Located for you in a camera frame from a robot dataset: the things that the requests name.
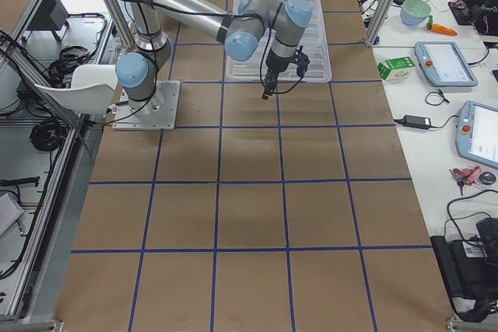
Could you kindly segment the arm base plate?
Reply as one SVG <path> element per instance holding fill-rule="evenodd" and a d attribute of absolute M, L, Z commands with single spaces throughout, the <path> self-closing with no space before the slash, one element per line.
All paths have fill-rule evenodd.
<path fill-rule="evenodd" d="M 112 128 L 116 131 L 173 130 L 177 116 L 177 105 L 181 90 L 179 80 L 158 81 L 156 92 L 147 105 L 138 113 L 142 103 L 130 101 L 123 89 L 120 102 L 128 101 L 115 111 Z"/>

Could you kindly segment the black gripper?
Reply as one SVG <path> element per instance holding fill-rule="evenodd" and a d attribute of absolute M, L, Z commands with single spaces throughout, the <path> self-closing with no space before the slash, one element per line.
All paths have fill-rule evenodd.
<path fill-rule="evenodd" d="M 291 62 L 293 62 L 293 56 L 281 57 L 274 51 L 268 52 L 265 59 L 267 71 L 264 79 L 264 90 L 261 95 L 263 100 L 268 100 L 273 95 L 275 87 L 272 83 L 277 83 L 279 74 L 284 72 Z"/>

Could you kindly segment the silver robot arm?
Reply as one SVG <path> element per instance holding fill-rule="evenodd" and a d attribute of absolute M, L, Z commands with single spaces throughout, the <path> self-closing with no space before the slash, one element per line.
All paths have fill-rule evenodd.
<path fill-rule="evenodd" d="M 138 7 L 147 6 L 179 23 L 216 39 L 235 61 L 247 61 L 257 50 L 260 39 L 267 46 L 260 62 L 262 99 L 278 95 L 278 77 L 289 65 L 296 66 L 302 79 L 310 64 L 299 42 L 313 13 L 305 0 L 240 0 L 237 13 L 221 9 L 206 0 L 121 0 Z"/>

